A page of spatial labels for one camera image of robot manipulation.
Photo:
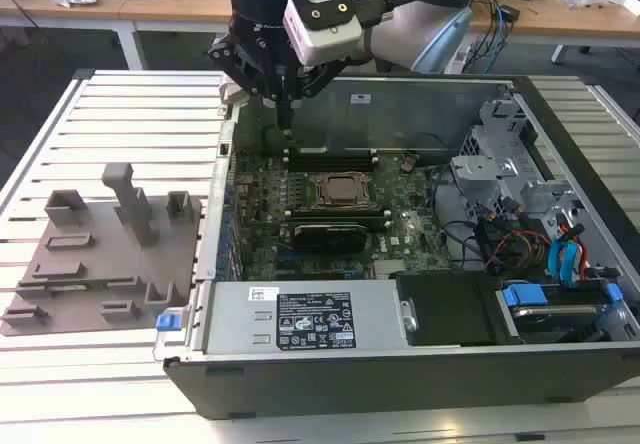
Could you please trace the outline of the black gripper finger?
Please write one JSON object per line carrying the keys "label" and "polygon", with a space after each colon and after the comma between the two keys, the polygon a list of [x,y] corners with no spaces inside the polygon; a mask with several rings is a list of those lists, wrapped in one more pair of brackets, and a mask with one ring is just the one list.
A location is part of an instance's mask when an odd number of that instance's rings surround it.
{"label": "black gripper finger", "polygon": [[313,67],[298,66],[286,71],[286,127],[293,122],[293,104],[316,96],[345,68],[344,61],[330,61]]}
{"label": "black gripper finger", "polygon": [[250,96],[270,102],[275,109],[277,125],[285,128],[286,95],[283,80],[277,74],[274,54],[264,38],[258,37],[255,44],[257,52],[252,56],[233,37],[224,37],[211,46],[208,56],[218,70]]}

